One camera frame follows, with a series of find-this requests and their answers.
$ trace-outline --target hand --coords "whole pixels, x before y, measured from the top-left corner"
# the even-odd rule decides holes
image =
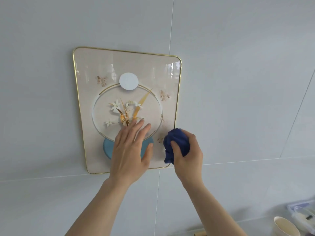
[[[183,157],[180,148],[175,141],[171,141],[171,146],[174,152],[174,168],[176,175],[183,183],[183,186],[190,184],[202,184],[202,159],[203,153],[198,145],[196,136],[182,130],[189,139],[190,151]]]
[[[153,154],[153,143],[150,143],[141,159],[141,147],[145,135],[151,128],[147,124],[142,130],[144,120],[139,123],[134,119],[128,127],[123,127],[115,138],[112,154],[112,165],[109,174],[115,184],[123,184],[129,187],[136,182],[148,169]]]

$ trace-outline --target plastic container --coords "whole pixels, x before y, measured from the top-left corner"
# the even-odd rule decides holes
[[[298,229],[315,235],[315,200],[296,202],[287,208]]]

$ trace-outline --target wall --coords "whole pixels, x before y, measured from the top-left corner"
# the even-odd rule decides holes
[[[178,55],[177,127],[235,220],[314,198],[315,0],[0,0],[0,235],[63,235],[85,170],[72,50]],[[173,168],[130,187],[113,235],[201,228]]]

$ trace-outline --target cup rim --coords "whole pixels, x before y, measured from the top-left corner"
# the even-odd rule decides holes
[[[283,217],[281,217],[281,216],[275,216],[274,219],[273,219],[273,221],[274,221],[275,225],[278,227],[278,229],[281,230],[284,234],[290,236],[289,234],[287,234],[285,231],[283,231],[283,230],[278,226],[278,224],[276,223],[276,220],[277,220],[277,219],[284,219],[284,220],[286,220],[287,222],[289,222],[289,223],[293,226],[293,228],[298,232],[298,235],[301,236],[301,233],[300,233],[299,229],[294,225],[294,223],[292,223],[292,222],[289,221],[288,219],[283,218]]]

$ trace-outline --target left hand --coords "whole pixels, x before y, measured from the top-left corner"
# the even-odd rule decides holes
[[[150,130],[151,124],[147,124],[139,131],[143,124],[143,119],[139,123],[134,119],[128,127],[123,127],[115,138],[109,175],[109,179],[112,179],[115,183],[129,187],[149,167],[153,155],[153,143],[148,145],[142,159],[140,153],[142,142]]]

